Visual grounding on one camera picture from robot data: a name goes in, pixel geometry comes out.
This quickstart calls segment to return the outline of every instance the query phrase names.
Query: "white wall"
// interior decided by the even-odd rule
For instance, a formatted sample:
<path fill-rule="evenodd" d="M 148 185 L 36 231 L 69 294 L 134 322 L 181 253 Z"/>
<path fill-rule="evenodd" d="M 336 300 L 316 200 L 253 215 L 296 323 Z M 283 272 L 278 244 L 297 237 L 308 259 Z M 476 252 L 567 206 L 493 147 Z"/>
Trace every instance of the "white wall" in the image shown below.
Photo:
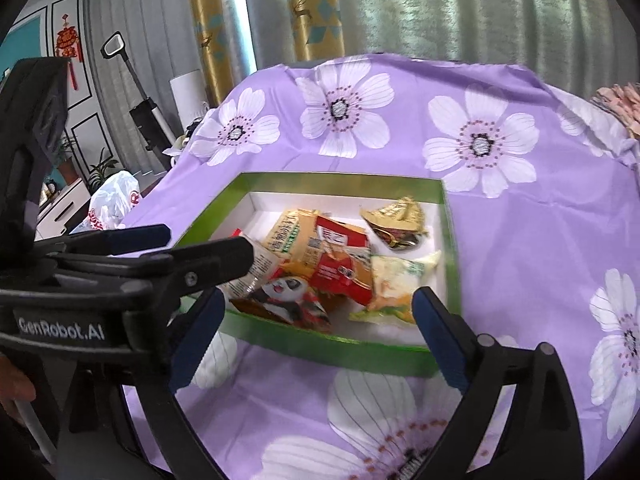
<path fill-rule="evenodd" d="M 80 36 L 84 62 L 72 60 L 78 89 L 68 78 L 69 112 L 66 133 L 78 140 L 79 154 L 74 162 L 88 177 L 92 164 L 97 164 L 100 150 L 117 154 L 108 131 L 95 91 L 94 78 L 89 64 L 88 45 L 84 33 L 84 8 L 82 0 L 29 0 L 14 24 L 19 27 L 35 16 L 40 16 L 40 48 L 43 56 L 56 55 L 57 33 L 63 27 L 62 16 L 68 14 L 68 24 L 75 26 Z"/>

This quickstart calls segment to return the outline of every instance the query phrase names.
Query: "drawer handle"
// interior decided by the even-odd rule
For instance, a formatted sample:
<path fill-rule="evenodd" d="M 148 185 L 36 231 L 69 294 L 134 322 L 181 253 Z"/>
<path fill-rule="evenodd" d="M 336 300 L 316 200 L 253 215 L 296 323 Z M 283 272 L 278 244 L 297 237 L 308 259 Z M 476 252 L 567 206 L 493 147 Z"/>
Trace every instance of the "drawer handle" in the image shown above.
<path fill-rule="evenodd" d="M 69 211 L 73 206 L 74 206 L 74 203 L 70 202 L 69 205 L 62 210 L 62 213 L 56 216 L 56 219 L 54 220 L 54 222 L 57 222 L 58 220 L 60 220 L 65 215 L 65 213 Z"/>

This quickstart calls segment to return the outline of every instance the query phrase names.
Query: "potted plant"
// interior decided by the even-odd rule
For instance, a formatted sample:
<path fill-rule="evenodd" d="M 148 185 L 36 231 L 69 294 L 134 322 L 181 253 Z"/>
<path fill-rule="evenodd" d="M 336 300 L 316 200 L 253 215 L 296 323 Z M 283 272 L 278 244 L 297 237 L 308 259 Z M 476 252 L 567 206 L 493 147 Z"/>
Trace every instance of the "potted plant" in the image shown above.
<path fill-rule="evenodd" d="M 113 170 L 119 164 L 111 153 L 105 156 L 104 150 L 106 150 L 106 148 L 100 150 L 100 162 L 95 165 L 92 164 L 91 171 L 89 172 L 89 192 L 92 194 L 104 184 L 105 180 L 115 173 Z"/>
<path fill-rule="evenodd" d="M 62 135 L 54 161 L 56 168 L 58 168 L 67 185 L 73 184 L 78 179 L 78 172 L 71 160 L 74 145 L 78 145 L 75 139 Z"/>

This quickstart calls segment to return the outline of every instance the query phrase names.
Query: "teal wall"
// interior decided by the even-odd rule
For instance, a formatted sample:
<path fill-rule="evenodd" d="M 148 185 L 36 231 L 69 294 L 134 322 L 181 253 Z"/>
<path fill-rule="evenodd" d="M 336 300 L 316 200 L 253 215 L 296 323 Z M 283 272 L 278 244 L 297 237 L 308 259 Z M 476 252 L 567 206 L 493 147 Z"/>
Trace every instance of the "teal wall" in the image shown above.
<path fill-rule="evenodd" d="M 29 20 L 6 35 L 0 44 L 0 78 L 7 68 L 25 57 L 41 57 L 40 17 Z"/>

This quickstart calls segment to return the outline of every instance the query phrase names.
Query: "floral tablecloth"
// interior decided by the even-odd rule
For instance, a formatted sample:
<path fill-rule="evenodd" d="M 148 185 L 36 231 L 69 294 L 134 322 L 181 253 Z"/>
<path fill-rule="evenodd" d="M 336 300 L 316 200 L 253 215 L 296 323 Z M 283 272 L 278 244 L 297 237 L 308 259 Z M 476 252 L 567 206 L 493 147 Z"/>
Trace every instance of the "floral tablecloth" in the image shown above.
<path fill-rule="evenodd" d="M 394 55 L 279 65 L 207 114 L 124 223 L 165 223 L 175 242 L 242 171 L 442 179 L 463 315 L 505 344 L 556 346 L 589 475 L 638 410 L 638 162 L 615 118 L 518 66 Z M 495 449 L 503 393 L 472 467 Z M 232 480 L 405 478 L 460 400 L 439 374 L 343 370 L 220 334 L 177 397 Z M 134 390 L 128 399 L 149 458 L 166 467 Z"/>

